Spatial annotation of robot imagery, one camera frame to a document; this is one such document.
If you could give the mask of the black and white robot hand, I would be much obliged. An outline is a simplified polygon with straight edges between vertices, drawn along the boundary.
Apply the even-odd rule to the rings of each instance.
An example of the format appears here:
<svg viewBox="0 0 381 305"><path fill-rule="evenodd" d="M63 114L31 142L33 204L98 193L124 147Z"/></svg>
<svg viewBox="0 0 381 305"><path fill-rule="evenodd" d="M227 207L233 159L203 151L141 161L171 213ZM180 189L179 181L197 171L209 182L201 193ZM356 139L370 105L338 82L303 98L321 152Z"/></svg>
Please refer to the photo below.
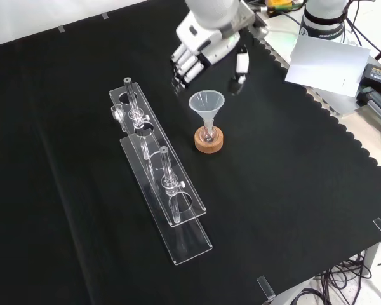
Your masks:
<svg viewBox="0 0 381 305"><path fill-rule="evenodd" d="M228 90L237 95L246 82L250 57L245 45L240 44L240 33L224 38L218 29L205 29L189 12L176 29L180 46L171 55L172 85L176 94L189 87L207 68L217 64L232 50L236 52L236 71Z"/></svg>

